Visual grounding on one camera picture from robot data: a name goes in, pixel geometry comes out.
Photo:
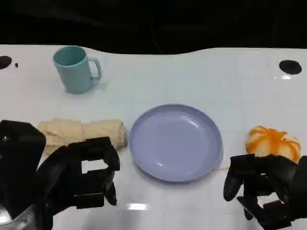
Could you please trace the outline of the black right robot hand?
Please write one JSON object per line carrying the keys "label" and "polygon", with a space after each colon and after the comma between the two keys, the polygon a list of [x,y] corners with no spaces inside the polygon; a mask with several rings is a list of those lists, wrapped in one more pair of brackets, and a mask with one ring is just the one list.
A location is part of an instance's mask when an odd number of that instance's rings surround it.
{"label": "black right robot hand", "polygon": [[223,196],[243,206],[247,220],[265,230],[290,227],[307,216],[307,159],[298,163],[284,156],[232,156]]}

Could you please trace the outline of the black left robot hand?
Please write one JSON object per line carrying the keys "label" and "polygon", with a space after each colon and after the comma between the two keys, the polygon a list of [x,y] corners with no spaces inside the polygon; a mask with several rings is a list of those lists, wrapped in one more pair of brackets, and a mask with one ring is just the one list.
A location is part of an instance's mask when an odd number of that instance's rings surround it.
{"label": "black left robot hand", "polygon": [[54,151],[38,168],[36,225],[53,227],[53,217],[69,207],[103,207],[117,204],[113,183],[120,170],[119,156],[109,137],[71,143]]}

